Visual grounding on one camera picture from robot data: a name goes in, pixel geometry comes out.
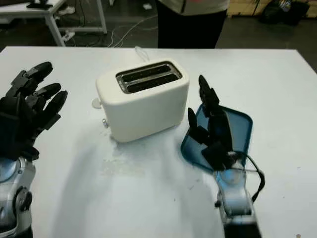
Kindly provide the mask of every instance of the desk leg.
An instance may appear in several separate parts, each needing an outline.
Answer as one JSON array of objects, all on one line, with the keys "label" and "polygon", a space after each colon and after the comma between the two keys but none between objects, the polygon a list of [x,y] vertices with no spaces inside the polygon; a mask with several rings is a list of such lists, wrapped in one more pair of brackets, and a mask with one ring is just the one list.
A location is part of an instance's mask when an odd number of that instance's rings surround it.
[{"label": "desk leg", "polygon": [[101,22],[101,26],[103,28],[103,33],[107,34],[107,27],[106,27],[106,20],[105,20],[105,14],[103,10],[103,5],[101,3],[101,0],[96,0],[97,1],[97,6],[98,6],[98,11],[99,11],[99,18]]},{"label": "desk leg", "polygon": [[49,29],[54,37],[56,44],[58,46],[65,46],[65,42],[60,35],[59,29],[56,25],[54,17],[52,15],[46,15],[45,20],[46,20],[46,24],[48,25],[48,27],[49,27]]}]

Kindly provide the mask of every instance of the white desk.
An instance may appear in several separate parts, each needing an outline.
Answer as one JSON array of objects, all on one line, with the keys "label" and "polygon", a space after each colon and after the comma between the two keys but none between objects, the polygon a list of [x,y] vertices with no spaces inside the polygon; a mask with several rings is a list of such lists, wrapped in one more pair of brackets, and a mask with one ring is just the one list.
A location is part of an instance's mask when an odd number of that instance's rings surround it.
[{"label": "white desk", "polygon": [[[264,238],[316,236],[317,75],[292,50],[158,50],[189,73],[187,106],[197,109],[203,74],[221,104],[254,122],[250,155],[265,172],[255,202]],[[69,96],[62,118],[36,141],[40,158],[32,183],[34,237],[218,238],[213,178],[180,154],[180,126],[117,144],[93,109],[95,80],[141,59],[133,49],[8,47],[0,54],[0,95],[21,69],[49,60],[42,85],[60,82]],[[248,189],[258,186],[248,177]]]},{"label": "white desk", "polygon": [[26,6],[30,3],[21,3],[21,4],[14,4],[8,6],[1,6],[0,7],[0,17],[9,17],[9,18],[45,18],[46,24],[48,25],[54,40],[58,46],[65,46],[64,40],[60,34],[61,31],[71,30],[71,31],[102,31],[103,33],[107,33],[106,29],[106,22],[105,22],[105,15],[102,7],[101,0],[97,1],[99,17],[101,21],[101,27],[72,27],[72,28],[58,28],[53,17],[53,14],[58,11],[59,7],[65,2],[66,0],[49,0],[48,4],[52,4],[53,7],[49,8],[48,10],[43,9],[29,9]]}]

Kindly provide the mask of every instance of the black bag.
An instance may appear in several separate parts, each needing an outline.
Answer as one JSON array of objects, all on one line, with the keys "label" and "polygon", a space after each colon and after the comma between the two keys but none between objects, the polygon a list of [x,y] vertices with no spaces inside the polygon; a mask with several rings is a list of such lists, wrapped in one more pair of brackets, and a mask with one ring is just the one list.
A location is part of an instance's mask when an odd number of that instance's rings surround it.
[{"label": "black bag", "polygon": [[291,9],[285,15],[284,22],[288,25],[297,25],[309,9],[309,5],[305,2],[295,1],[291,4]]},{"label": "black bag", "polygon": [[283,21],[285,12],[280,7],[279,0],[271,1],[263,10],[260,22],[272,24]]}]

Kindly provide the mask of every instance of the black pants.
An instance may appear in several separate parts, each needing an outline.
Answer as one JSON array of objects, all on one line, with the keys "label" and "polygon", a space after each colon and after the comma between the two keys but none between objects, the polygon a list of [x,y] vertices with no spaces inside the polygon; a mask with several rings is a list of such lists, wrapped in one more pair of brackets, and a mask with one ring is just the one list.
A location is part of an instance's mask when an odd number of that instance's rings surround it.
[{"label": "black pants", "polygon": [[171,49],[213,49],[220,36],[227,11],[183,16],[156,0],[158,47]]}]

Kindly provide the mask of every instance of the white shirt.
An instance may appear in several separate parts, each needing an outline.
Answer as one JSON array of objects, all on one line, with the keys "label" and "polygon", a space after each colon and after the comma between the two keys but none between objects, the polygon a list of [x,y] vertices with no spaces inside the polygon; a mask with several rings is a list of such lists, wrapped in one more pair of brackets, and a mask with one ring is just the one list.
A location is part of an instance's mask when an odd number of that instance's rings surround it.
[{"label": "white shirt", "polygon": [[224,11],[229,0],[159,0],[171,10],[182,15],[202,15]]}]

